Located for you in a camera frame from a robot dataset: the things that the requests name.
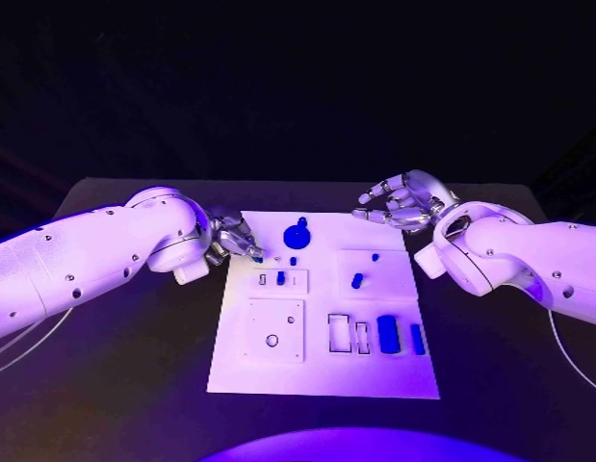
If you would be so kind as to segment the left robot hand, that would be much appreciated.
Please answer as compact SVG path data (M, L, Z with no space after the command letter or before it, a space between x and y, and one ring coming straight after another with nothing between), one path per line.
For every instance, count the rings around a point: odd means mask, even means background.
M220 266L227 257L246 257L255 263L265 260L265 250L256 243L252 228L243 216L212 218L212 244L206 252L207 261Z

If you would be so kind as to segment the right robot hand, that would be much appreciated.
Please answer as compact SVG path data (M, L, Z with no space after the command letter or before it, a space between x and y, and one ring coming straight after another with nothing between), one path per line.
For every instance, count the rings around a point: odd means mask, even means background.
M354 218L419 234L462 204L461 198L428 172L412 169L377 183L359 197Z

